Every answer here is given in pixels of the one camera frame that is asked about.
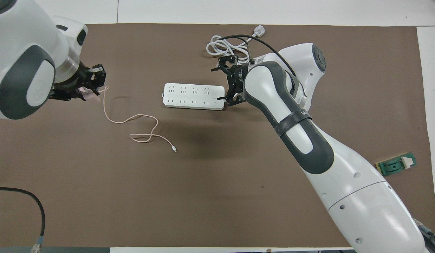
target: black strap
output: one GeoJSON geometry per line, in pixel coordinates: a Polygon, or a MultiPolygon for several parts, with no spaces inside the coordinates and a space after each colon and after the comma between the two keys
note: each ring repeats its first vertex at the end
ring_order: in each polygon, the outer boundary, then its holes
{"type": "Polygon", "coordinates": [[[311,119],[310,114],[304,110],[299,109],[297,111],[291,112],[286,118],[284,118],[278,125],[275,126],[275,132],[281,137],[288,130],[290,130],[295,124],[301,122],[302,120],[309,118],[311,119]]]}

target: white power cord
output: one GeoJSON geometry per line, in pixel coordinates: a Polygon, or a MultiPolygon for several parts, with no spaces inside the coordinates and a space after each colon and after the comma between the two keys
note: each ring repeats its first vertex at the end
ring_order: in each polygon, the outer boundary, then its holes
{"type": "Polygon", "coordinates": [[[134,120],[134,119],[139,118],[139,117],[151,117],[151,118],[153,118],[153,119],[156,121],[156,123],[155,123],[155,126],[152,128],[152,131],[150,131],[150,134],[130,134],[130,139],[132,139],[132,140],[134,140],[134,141],[136,141],[136,142],[146,143],[146,142],[149,142],[149,141],[152,139],[152,136],[160,137],[160,138],[163,138],[165,141],[167,141],[167,142],[169,143],[169,145],[171,145],[171,148],[172,148],[172,150],[174,150],[174,152],[177,152],[177,149],[175,148],[175,146],[172,145],[172,143],[171,143],[168,139],[164,138],[164,137],[161,136],[161,135],[157,135],[157,134],[154,134],[154,133],[153,133],[154,130],[155,130],[155,128],[158,126],[158,119],[157,119],[156,117],[154,117],[154,116],[146,115],[146,114],[136,114],[136,115],[133,115],[132,117],[129,117],[127,120],[124,120],[124,121],[121,121],[121,122],[117,122],[117,121],[111,120],[111,119],[108,117],[108,115],[107,115],[107,113],[106,113],[106,110],[105,110],[105,92],[106,92],[109,88],[110,88],[110,86],[107,85],[107,86],[105,86],[105,88],[104,88],[103,90],[99,91],[99,92],[102,92],[102,91],[104,92],[104,97],[103,97],[103,108],[104,108],[105,117],[106,117],[108,120],[110,120],[111,122],[116,123],[116,124],[123,124],[123,123],[126,123],[126,122],[128,122],[128,121],[130,121],[130,120],[134,120]],[[133,136],[149,136],[149,138],[147,138],[147,140],[145,140],[145,141],[139,141],[139,140],[135,139],[133,136]]]}
{"type": "MultiPolygon", "coordinates": [[[[252,36],[261,37],[266,30],[263,26],[257,26],[253,32],[252,36]]],[[[219,40],[222,38],[220,35],[214,35],[211,37],[210,43],[207,44],[206,50],[207,53],[211,56],[234,56],[236,52],[240,52],[245,56],[238,57],[238,65],[248,63],[250,61],[250,55],[248,52],[248,48],[245,45],[245,42],[239,45],[233,45],[227,40],[219,40]]]]}

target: power cord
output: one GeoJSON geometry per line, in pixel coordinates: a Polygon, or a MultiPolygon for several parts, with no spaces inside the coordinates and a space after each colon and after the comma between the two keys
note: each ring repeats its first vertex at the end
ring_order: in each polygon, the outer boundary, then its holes
{"type": "MultiPolygon", "coordinates": [[[[253,30],[252,37],[261,37],[265,33],[263,26],[259,25],[253,30]]],[[[248,42],[251,40],[243,40],[244,42],[239,45],[233,45],[225,39],[222,39],[220,35],[214,35],[211,37],[210,43],[207,44],[207,53],[211,56],[234,56],[235,53],[241,53],[244,56],[238,58],[238,65],[248,63],[250,61],[250,49],[248,47],[248,42]]]]}
{"type": "Polygon", "coordinates": [[[39,211],[41,212],[41,232],[39,233],[39,237],[36,240],[35,245],[33,245],[32,249],[31,249],[31,253],[41,252],[41,245],[43,244],[43,240],[44,240],[44,229],[46,228],[46,215],[44,214],[43,205],[39,201],[38,197],[36,197],[35,194],[33,194],[29,191],[26,191],[23,189],[18,189],[18,188],[0,187],[0,190],[1,191],[20,192],[20,193],[26,194],[26,195],[32,197],[35,200],[36,204],[38,204],[39,211]]]}
{"type": "Polygon", "coordinates": [[[116,124],[123,124],[123,123],[126,123],[126,122],[130,121],[130,120],[137,119],[137,118],[139,118],[139,117],[151,117],[151,118],[153,118],[153,119],[156,121],[156,123],[155,123],[155,126],[154,126],[154,127],[152,128],[152,130],[150,131],[150,134],[130,134],[130,135],[129,135],[129,136],[130,136],[130,139],[132,139],[132,140],[134,140],[134,141],[136,141],[136,142],[140,142],[140,143],[147,143],[147,142],[149,142],[149,141],[152,139],[152,136],[160,137],[160,138],[164,139],[165,141],[167,141],[167,142],[169,143],[169,145],[171,145],[171,148],[172,148],[172,150],[174,150],[174,152],[177,152],[176,147],[175,147],[174,145],[172,145],[172,143],[171,143],[168,139],[164,138],[164,137],[161,136],[161,135],[154,134],[154,130],[155,130],[155,128],[158,126],[158,119],[157,119],[156,117],[154,117],[154,116],[146,115],[146,114],[136,114],[136,115],[133,115],[132,117],[129,117],[127,120],[124,120],[124,121],[121,121],[121,122],[117,122],[117,121],[111,120],[111,119],[108,117],[108,115],[107,115],[107,113],[106,113],[106,110],[105,110],[105,93],[106,93],[106,91],[107,91],[109,88],[110,88],[110,86],[107,85],[107,86],[105,86],[105,88],[104,88],[103,90],[99,91],[99,92],[103,92],[103,93],[104,93],[104,97],[103,97],[103,109],[104,109],[105,117],[106,117],[108,120],[110,120],[111,122],[116,123],[116,124]],[[143,136],[143,138],[147,138],[147,136],[149,136],[149,137],[148,137],[147,140],[145,140],[145,141],[139,141],[139,140],[137,140],[137,139],[139,139],[139,137],[134,138],[133,136],[143,136]]]}
{"type": "Polygon", "coordinates": [[[250,35],[245,35],[245,34],[237,34],[237,35],[230,35],[230,36],[225,36],[220,38],[220,40],[226,40],[226,39],[230,39],[230,38],[250,38],[253,40],[256,40],[258,42],[260,42],[261,44],[267,46],[267,48],[269,48],[273,53],[275,53],[278,58],[280,58],[280,60],[282,60],[283,63],[285,63],[286,67],[288,67],[288,69],[291,71],[291,74],[296,76],[296,73],[294,72],[293,68],[288,64],[288,62],[285,60],[285,58],[283,58],[278,52],[277,50],[275,50],[271,45],[269,45],[268,43],[264,42],[263,40],[254,37],[254,36],[250,36],[250,35]]]}

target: power plug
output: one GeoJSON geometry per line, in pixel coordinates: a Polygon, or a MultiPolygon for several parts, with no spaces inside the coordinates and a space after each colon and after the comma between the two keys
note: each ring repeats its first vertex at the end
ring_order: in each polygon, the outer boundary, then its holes
{"type": "Polygon", "coordinates": [[[264,29],[263,26],[259,25],[255,28],[255,30],[253,30],[253,33],[257,36],[257,37],[261,37],[263,36],[264,32],[266,32],[266,29],[264,29]]]}

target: power strip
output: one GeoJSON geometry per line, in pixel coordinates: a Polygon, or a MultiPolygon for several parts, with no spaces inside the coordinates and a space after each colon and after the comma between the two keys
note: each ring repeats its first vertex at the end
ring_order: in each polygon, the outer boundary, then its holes
{"type": "Polygon", "coordinates": [[[167,107],[222,110],[225,90],[217,85],[200,85],[184,83],[166,83],[163,92],[163,104],[167,107]]]}

